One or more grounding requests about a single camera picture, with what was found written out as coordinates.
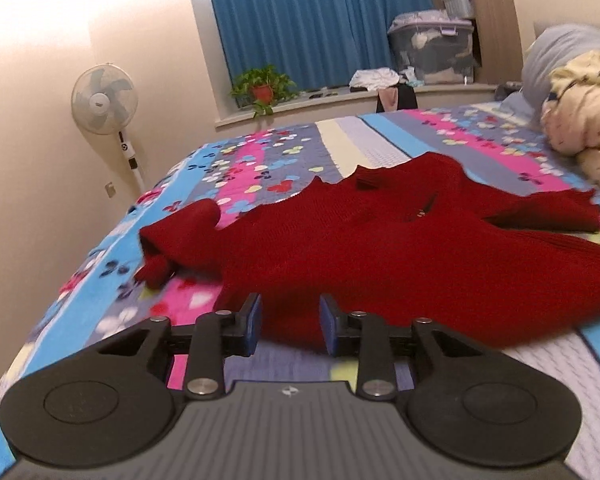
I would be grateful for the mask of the cream star-print duvet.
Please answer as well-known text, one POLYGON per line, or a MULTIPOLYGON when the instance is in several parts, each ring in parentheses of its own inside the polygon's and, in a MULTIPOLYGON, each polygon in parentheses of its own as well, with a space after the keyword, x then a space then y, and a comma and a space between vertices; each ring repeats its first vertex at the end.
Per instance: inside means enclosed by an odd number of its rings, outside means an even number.
POLYGON ((573 157, 588 180, 600 186, 600 50, 550 72, 541 126, 554 151, 573 157))

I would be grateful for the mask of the grey pillow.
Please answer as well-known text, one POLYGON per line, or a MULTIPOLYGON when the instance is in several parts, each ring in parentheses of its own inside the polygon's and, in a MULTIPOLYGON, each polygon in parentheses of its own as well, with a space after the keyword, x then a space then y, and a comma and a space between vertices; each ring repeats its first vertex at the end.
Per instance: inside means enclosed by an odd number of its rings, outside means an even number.
POLYGON ((550 73, 591 50, 600 51, 600 28, 593 25, 550 25, 536 37, 521 73, 521 93, 531 107, 533 129, 540 128, 542 105, 550 93, 550 73))

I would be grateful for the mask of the beige wooden shelf unit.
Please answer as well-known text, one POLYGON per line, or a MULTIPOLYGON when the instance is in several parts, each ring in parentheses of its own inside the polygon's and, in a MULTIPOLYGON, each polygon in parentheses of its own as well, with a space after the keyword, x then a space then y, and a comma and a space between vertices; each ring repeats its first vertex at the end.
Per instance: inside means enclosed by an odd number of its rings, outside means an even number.
MULTIPOLYGON (((432 0, 438 9, 442 0, 432 0)), ((471 0, 474 7, 475 81, 502 84, 519 80, 524 56, 514 0, 471 0)))

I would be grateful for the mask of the white folded clothes pile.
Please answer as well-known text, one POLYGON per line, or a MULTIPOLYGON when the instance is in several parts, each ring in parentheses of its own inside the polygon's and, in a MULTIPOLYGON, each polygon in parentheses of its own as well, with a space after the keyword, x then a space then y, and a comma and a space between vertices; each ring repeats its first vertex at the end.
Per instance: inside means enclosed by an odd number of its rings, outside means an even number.
POLYGON ((400 75, 389 67, 373 70, 357 70, 349 81, 350 89, 378 91, 393 87, 400 82, 400 75))

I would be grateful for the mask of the white standing fan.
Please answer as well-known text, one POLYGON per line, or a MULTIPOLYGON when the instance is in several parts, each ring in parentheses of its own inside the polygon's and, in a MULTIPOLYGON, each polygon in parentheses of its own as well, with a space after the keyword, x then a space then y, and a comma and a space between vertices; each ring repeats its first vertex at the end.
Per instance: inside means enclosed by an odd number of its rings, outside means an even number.
POLYGON ((72 118, 81 130, 117 139, 138 190, 145 192, 136 151, 126 133, 138 107, 138 96, 129 74, 111 63, 93 66, 76 80, 70 104, 72 118))

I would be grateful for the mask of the dark red knit sweater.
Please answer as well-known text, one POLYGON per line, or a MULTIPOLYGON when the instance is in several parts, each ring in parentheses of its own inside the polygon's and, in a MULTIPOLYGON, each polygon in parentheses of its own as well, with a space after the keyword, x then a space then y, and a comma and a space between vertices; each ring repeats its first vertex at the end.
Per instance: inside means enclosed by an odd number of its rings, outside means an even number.
POLYGON ((394 326, 431 318, 508 347, 600 315, 600 227, 588 192, 519 196, 428 153, 360 167, 222 226, 198 200, 140 230, 137 281, 158 289, 180 271, 216 278, 218 307, 260 295, 266 339, 317 348, 322 295, 394 326))

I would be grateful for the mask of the small white storage basket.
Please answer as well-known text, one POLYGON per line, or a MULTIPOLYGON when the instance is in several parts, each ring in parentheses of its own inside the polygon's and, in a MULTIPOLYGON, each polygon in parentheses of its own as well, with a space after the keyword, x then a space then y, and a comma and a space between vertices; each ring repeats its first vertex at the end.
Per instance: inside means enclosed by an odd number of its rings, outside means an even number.
POLYGON ((471 0, 442 0, 442 3, 450 18, 472 20, 475 17, 474 5, 471 0))

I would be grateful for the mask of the wall power socket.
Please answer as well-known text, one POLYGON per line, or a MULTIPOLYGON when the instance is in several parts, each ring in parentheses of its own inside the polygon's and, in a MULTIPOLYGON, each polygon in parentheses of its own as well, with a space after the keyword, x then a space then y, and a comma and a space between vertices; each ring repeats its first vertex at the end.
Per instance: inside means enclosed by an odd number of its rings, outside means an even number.
POLYGON ((116 195, 116 188, 112 182, 109 182, 105 185, 105 191, 109 198, 114 197, 116 195))

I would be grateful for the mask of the clear plastic storage bin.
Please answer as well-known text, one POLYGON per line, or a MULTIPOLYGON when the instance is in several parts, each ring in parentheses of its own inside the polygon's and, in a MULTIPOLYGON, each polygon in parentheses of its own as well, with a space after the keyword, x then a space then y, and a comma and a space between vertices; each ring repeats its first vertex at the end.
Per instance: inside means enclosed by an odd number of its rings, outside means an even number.
POLYGON ((474 82, 474 25, 429 10, 397 15, 387 37, 394 67, 412 70, 423 84, 474 82))

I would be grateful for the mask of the pink and black garment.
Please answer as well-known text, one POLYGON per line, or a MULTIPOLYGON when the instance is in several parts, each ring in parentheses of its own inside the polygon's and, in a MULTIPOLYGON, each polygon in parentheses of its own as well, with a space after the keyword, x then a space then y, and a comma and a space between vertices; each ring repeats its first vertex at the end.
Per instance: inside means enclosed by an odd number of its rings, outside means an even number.
POLYGON ((377 91, 377 113, 395 112, 396 110, 417 110, 416 92, 409 84, 395 84, 392 87, 377 91))

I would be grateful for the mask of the green plant in red pot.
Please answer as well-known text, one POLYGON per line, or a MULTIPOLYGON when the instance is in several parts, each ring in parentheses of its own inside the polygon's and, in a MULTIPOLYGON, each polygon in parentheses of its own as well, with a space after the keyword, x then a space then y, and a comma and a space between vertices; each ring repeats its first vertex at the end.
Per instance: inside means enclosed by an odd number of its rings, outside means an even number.
POLYGON ((298 95, 296 84, 290 77, 271 64, 241 73, 230 89, 230 96, 238 107, 250 107, 253 118, 271 116, 274 106, 298 95))

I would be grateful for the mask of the colourful floral striped bed sheet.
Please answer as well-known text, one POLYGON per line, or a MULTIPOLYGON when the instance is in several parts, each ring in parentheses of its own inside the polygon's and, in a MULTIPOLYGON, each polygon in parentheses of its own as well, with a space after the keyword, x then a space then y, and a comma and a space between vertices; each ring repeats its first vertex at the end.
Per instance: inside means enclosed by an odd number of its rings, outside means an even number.
MULTIPOLYGON (((202 278, 174 278, 163 292, 133 281, 142 262, 140 228, 195 200, 215 200, 224 226, 255 206, 294 196, 315 176, 336 182, 358 165, 390 167, 427 152, 449 155, 474 180, 519 195, 592 188, 575 159, 556 154, 526 125, 504 105, 486 103, 326 119, 198 148, 140 196, 61 287, 1 379, 0 402, 22 376, 148 316, 166 315, 180 325, 210 311, 220 288, 202 278)), ((577 395, 583 422, 567 463, 582 479, 600 479, 600 322, 506 352, 577 395)), ((228 359, 225 371, 227 385, 233 379, 347 380, 354 388, 358 366, 262 341, 252 358, 228 359)), ((14 461, 0 430, 0 477, 14 461)))

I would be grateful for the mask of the blue window curtain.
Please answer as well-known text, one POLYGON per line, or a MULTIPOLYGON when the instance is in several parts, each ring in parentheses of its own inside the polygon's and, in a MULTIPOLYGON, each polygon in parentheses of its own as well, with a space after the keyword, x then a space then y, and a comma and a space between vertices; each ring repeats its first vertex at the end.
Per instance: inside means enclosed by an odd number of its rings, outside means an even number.
POLYGON ((230 78, 272 65, 300 90, 389 67, 392 20, 432 0, 211 0, 230 78))

